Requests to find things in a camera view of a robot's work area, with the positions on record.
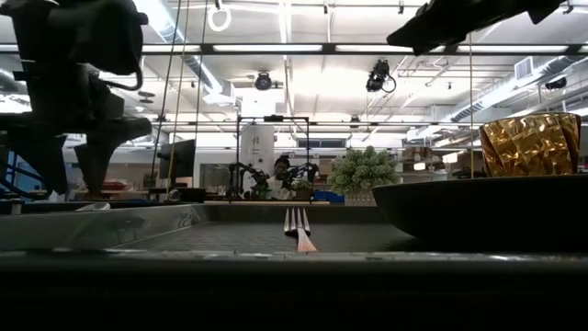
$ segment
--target fork tines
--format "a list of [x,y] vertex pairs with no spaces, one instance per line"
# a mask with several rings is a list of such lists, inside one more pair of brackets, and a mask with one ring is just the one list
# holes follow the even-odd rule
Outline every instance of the fork tines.
[[303,208],[292,208],[286,210],[286,220],[284,221],[284,234],[296,236],[298,238],[299,252],[316,252],[316,247],[312,244],[309,235],[311,235],[311,226]]

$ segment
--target computer monitor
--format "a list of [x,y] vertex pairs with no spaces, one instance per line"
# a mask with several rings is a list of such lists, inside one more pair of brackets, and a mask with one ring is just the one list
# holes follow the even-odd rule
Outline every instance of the computer monitor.
[[[172,149],[174,150],[174,164],[170,172]],[[162,151],[157,154],[157,157],[161,159],[159,163],[159,178],[169,178],[171,180],[171,187],[173,188],[176,178],[193,177],[195,154],[196,141],[194,139],[163,145]]]

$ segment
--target man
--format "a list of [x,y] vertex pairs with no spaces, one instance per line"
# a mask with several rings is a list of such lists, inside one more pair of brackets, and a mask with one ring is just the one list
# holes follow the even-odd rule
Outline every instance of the man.
[[290,161],[287,157],[280,156],[274,163],[274,175],[267,180],[267,189],[270,190],[269,198],[272,200],[290,200],[293,192],[284,188],[284,180],[288,176]]

